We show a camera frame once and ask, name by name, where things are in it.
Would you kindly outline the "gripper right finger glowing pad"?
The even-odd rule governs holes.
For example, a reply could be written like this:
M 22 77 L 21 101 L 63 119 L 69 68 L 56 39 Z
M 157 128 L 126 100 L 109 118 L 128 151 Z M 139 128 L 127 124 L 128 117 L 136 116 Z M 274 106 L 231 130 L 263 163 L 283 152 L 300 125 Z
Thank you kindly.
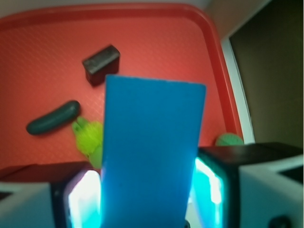
M 204 228 L 301 228 L 303 149 L 267 142 L 200 147 L 192 198 Z

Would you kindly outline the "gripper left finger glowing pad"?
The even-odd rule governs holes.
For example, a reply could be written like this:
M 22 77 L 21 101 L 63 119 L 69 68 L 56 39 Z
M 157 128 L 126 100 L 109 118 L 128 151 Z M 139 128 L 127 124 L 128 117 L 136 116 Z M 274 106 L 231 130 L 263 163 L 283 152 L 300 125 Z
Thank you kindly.
M 99 228 L 101 181 L 85 161 L 0 170 L 2 228 Z

